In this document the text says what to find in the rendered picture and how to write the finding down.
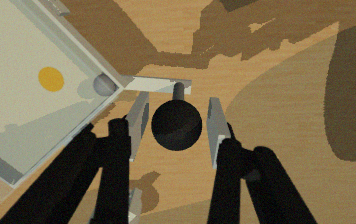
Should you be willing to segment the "grey mug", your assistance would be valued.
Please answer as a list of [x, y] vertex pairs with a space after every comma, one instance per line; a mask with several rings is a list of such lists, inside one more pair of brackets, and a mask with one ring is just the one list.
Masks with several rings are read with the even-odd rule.
[[[129, 199], [130, 199], [129, 200], [129, 224], [138, 224], [141, 215], [141, 210], [142, 210], [142, 201], [141, 201], [142, 190], [135, 187], [133, 191], [129, 189], [129, 193], [130, 192], [132, 193], [129, 194]], [[93, 218], [94, 211], [95, 211], [95, 207], [87, 224], [89, 224], [90, 219]]]

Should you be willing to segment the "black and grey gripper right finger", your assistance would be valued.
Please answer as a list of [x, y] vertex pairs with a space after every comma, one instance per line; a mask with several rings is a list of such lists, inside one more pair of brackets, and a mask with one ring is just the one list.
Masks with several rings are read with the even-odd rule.
[[241, 179], [260, 224], [318, 224], [273, 150], [236, 140], [219, 98], [210, 97], [206, 127], [216, 169], [207, 224], [240, 224]]

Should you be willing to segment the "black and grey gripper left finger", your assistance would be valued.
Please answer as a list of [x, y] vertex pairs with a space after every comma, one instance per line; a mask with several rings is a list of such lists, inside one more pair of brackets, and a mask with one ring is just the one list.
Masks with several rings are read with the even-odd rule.
[[108, 136], [77, 134], [0, 224], [68, 224], [101, 167], [89, 224], [129, 224], [130, 162], [134, 162], [148, 120], [149, 92], [140, 91], [127, 115], [108, 122]]

